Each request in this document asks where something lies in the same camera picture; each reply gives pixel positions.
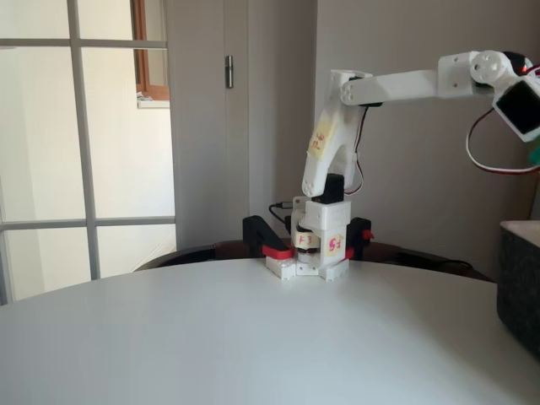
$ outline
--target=white robotic arm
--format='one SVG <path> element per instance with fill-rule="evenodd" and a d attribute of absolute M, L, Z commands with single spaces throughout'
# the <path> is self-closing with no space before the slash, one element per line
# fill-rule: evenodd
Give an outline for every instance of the white robotic arm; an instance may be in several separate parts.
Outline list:
<path fill-rule="evenodd" d="M 531 68 L 528 60 L 518 67 L 520 73 L 529 73 Z M 295 197 L 293 202 L 295 256 L 287 260 L 267 257 L 267 267 L 281 279 L 319 275 L 333 280 L 347 270 L 351 203 L 343 200 L 343 189 L 354 182 L 357 135 L 365 108 L 389 101 L 474 95 L 493 96 L 494 109 L 522 141 L 540 135 L 536 74 L 518 75 L 516 66 L 501 52 L 450 55 L 439 60 L 437 70 L 379 77 L 333 70 L 327 100 L 307 151 L 302 181 L 305 197 Z M 341 190 L 329 191 L 336 182 Z"/>
<path fill-rule="evenodd" d="M 491 95 L 494 108 L 524 141 L 540 135 L 540 89 L 530 76 L 518 76 L 510 59 L 497 51 L 442 57 L 437 70 L 373 77 L 333 70 L 327 101 L 313 132 L 302 191 L 308 197 L 324 191 L 328 173 L 343 175 L 353 185 L 354 141 L 363 107 L 390 101 Z"/>

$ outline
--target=white door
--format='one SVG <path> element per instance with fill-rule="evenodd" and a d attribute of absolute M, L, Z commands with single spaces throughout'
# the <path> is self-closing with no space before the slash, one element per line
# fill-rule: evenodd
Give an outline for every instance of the white door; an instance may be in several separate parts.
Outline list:
<path fill-rule="evenodd" d="M 224 18 L 0 0 L 0 304 L 232 235 Z"/>

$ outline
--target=white table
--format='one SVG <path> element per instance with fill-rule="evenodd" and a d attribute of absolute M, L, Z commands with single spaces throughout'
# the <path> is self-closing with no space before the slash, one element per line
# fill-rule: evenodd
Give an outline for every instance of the white table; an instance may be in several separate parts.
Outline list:
<path fill-rule="evenodd" d="M 494 284 L 352 263 L 282 282 L 261 261 L 103 279 L 0 308 L 0 403 L 540 403 L 540 362 Z"/>

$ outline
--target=gray storage box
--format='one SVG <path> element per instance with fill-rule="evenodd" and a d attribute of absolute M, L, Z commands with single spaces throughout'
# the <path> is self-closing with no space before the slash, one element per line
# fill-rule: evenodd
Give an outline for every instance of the gray storage box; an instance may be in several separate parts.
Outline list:
<path fill-rule="evenodd" d="M 497 312 L 517 340 L 540 359 L 540 221 L 501 226 Z"/>

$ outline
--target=paper label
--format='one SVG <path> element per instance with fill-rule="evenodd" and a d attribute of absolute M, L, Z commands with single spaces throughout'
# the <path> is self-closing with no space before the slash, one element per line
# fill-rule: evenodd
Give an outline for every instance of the paper label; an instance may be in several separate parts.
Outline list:
<path fill-rule="evenodd" d="M 310 140 L 310 147 L 307 154 L 322 160 L 326 152 L 327 145 L 330 144 L 334 134 L 334 127 L 329 120 L 320 120 L 317 128 L 313 132 Z"/>
<path fill-rule="evenodd" d="M 345 242 L 343 241 L 345 238 L 343 235 L 334 235 L 330 239 L 328 239 L 328 243 L 325 249 L 326 256 L 336 256 L 341 252 L 341 250 L 345 247 Z"/>
<path fill-rule="evenodd" d="M 294 247 L 298 249 L 314 249 L 321 245 L 321 239 L 311 232 L 296 232 Z"/>

